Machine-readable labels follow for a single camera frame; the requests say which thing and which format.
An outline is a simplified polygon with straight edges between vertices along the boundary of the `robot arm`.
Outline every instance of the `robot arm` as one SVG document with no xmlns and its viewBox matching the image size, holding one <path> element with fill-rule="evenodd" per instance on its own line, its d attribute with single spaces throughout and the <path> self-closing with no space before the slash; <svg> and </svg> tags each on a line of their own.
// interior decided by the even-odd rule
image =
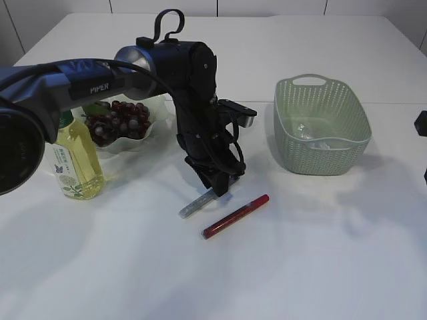
<svg viewBox="0 0 427 320">
<path fill-rule="evenodd" d="M 216 99 L 216 57 L 201 42 L 137 38 L 136 45 L 119 50 L 114 60 L 76 59 L 33 67 L 18 67 L 0 81 L 0 146 L 9 156 L 0 163 L 0 194 L 25 182 L 36 170 L 44 142 L 56 140 L 61 112 L 124 93 L 145 99 L 172 96 L 177 116 L 177 140 L 187 152 L 185 162 L 206 187 L 218 196 L 228 190 L 230 177 L 246 168 L 238 139 L 238 125 L 248 127 L 256 112 L 228 100 Z M 234 134 L 226 130 L 233 124 Z M 239 154 L 230 151 L 234 144 Z"/>
</svg>

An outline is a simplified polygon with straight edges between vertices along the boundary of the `white bowl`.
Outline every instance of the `white bowl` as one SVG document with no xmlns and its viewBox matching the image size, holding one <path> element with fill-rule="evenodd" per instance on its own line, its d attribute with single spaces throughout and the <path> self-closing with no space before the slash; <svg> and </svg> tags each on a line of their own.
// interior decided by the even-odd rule
<svg viewBox="0 0 427 320">
<path fill-rule="evenodd" d="M 169 115 L 169 111 L 167 110 L 165 105 L 166 98 L 164 95 L 144 99 L 141 101 L 135 101 L 135 100 L 129 99 L 125 95 L 116 95 L 114 97 L 110 97 L 102 101 L 112 103 L 114 100 L 126 101 L 126 102 L 132 102 L 132 103 L 142 102 L 149 109 L 150 115 L 148 120 L 149 122 L 151 122 L 151 125 L 148 127 L 147 132 L 145 133 L 145 136 L 142 139 L 136 140 L 136 139 L 130 139 L 126 137 L 120 137 L 117 140 L 115 140 L 113 143 L 105 147 L 97 146 L 97 150 L 100 151 L 98 155 L 102 159 L 108 158 L 109 157 L 108 153 L 112 155 L 117 155 L 122 151 L 139 151 L 141 149 L 141 146 L 143 145 L 143 141 L 150 136 L 150 133 L 153 130 L 153 126 L 159 121 L 166 120 Z M 75 119 L 79 119 L 80 121 L 85 122 L 85 112 L 82 107 L 73 109 L 72 113 Z"/>
</svg>

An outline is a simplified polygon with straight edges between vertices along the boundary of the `black cable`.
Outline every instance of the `black cable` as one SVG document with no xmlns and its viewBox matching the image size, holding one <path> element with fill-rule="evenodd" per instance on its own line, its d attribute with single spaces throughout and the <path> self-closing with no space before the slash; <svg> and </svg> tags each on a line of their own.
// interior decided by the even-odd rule
<svg viewBox="0 0 427 320">
<path fill-rule="evenodd" d="M 216 156 L 215 151 L 211 147 L 209 137 L 206 137 L 205 131 L 199 126 L 199 123 L 193 117 L 191 112 L 189 112 L 185 108 L 185 104 L 179 101 L 179 98 L 177 98 L 177 96 L 174 94 L 173 89 L 165 81 L 163 81 L 157 75 L 153 74 L 151 71 L 148 71 L 147 69 L 144 69 L 143 67 L 140 67 L 138 65 L 134 65 L 133 63 L 118 61 L 118 60 L 111 60 L 111 59 L 92 59 L 92 60 L 106 63 L 110 67 L 123 67 L 125 69 L 131 69 L 131 70 L 137 71 L 138 73 L 142 73 L 143 75 L 149 77 L 151 80 L 155 81 L 158 85 L 160 85 L 160 87 L 162 87 L 163 90 L 165 90 L 172 97 L 175 103 L 175 106 L 179 107 L 184 112 L 184 114 L 193 123 L 197 131 L 199 131 L 201 144 L 205 147 L 208 155 L 211 157 L 212 161 L 215 163 L 218 169 L 228 173 L 229 175 L 237 174 L 237 171 L 235 169 L 224 165 L 221 162 L 221 160 Z M 6 79 L 0 81 L 0 91 L 30 76 L 41 75 L 41 74 L 51 73 L 51 72 L 59 72 L 60 70 L 57 65 L 61 63 L 68 63 L 70 61 L 73 61 L 73 60 L 62 60 L 62 61 L 55 61 L 51 63 L 44 63 L 40 65 L 35 65 L 33 67 L 29 67 L 28 69 L 24 69 L 20 72 L 14 73 L 13 75 L 7 77 Z M 240 149 L 240 146 L 236 142 L 234 142 L 234 144 L 240 156 L 242 154 L 242 150 Z"/>
<path fill-rule="evenodd" d="M 232 125 L 233 125 L 233 144 L 234 147 L 236 148 L 239 158 L 240 158 L 240 163 L 244 163 L 244 156 L 243 156 L 243 151 L 242 148 L 240 148 L 239 143 L 238 143 L 238 139 L 239 139 L 239 124 L 238 124 L 238 120 L 236 119 L 236 116 L 229 112 L 228 113 L 230 116 L 230 119 L 232 120 Z"/>
</svg>

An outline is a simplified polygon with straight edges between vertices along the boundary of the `grape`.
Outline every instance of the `grape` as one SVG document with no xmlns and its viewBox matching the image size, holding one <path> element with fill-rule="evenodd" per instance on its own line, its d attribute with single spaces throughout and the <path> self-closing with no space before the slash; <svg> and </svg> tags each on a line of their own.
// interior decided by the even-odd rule
<svg viewBox="0 0 427 320">
<path fill-rule="evenodd" d="M 129 120 L 129 129 L 136 130 L 136 129 L 138 129 L 138 127 L 139 127 L 139 123 L 137 120 L 135 120 L 135 119 Z"/>
<path fill-rule="evenodd" d="M 95 134 L 98 136 L 102 136 L 104 133 L 104 129 L 102 129 L 102 127 L 96 127 L 95 128 Z"/>
<path fill-rule="evenodd" d="M 149 110 L 143 103 L 127 103 L 125 101 L 99 101 L 98 105 L 109 108 L 108 115 L 88 115 L 85 124 L 89 128 L 92 140 L 100 147 L 114 142 L 118 137 L 142 139 L 147 128 Z"/>
<path fill-rule="evenodd" d="M 122 123 L 122 124 L 120 125 L 119 130 L 120 130 L 120 132 L 122 132 L 122 133 L 126 133 L 126 132 L 127 132 L 127 125 L 126 125 L 126 123 Z"/>
<path fill-rule="evenodd" d="M 132 105 L 130 109 L 130 113 L 132 115 L 139 115 L 140 112 L 141 112 L 140 109 L 136 105 Z"/>
<path fill-rule="evenodd" d="M 120 126 L 120 120 L 115 118 L 113 120 L 111 120 L 111 124 L 113 125 L 113 127 L 119 127 Z"/>
<path fill-rule="evenodd" d="M 111 104 L 111 111 L 119 111 L 120 102 L 117 100 L 114 100 Z"/>
<path fill-rule="evenodd" d="M 142 104 L 142 112 L 144 112 L 144 113 L 148 113 L 148 112 L 149 112 L 149 110 L 148 110 L 147 106 L 146 106 L 146 105 L 144 105 L 144 104 Z"/>
</svg>

